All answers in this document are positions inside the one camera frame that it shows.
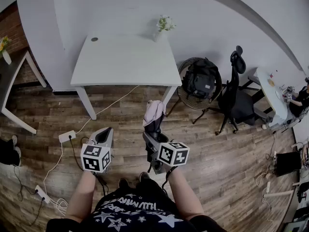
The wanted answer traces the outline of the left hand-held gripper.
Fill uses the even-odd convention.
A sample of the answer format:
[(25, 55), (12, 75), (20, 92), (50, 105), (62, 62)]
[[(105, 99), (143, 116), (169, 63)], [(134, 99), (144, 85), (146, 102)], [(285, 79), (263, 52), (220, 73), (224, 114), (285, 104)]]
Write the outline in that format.
[(105, 174), (111, 163), (113, 145), (113, 128), (102, 128), (91, 134), (81, 149), (82, 167), (85, 171)]

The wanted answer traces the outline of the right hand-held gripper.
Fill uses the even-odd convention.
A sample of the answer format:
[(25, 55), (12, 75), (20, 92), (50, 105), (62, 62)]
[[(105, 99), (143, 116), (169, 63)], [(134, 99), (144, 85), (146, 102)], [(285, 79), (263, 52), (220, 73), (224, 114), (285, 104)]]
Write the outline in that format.
[(164, 173), (164, 165), (178, 167), (186, 164), (190, 148), (184, 143), (169, 142), (161, 132), (144, 131), (142, 136), (146, 143), (147, 161), (155, 174)]

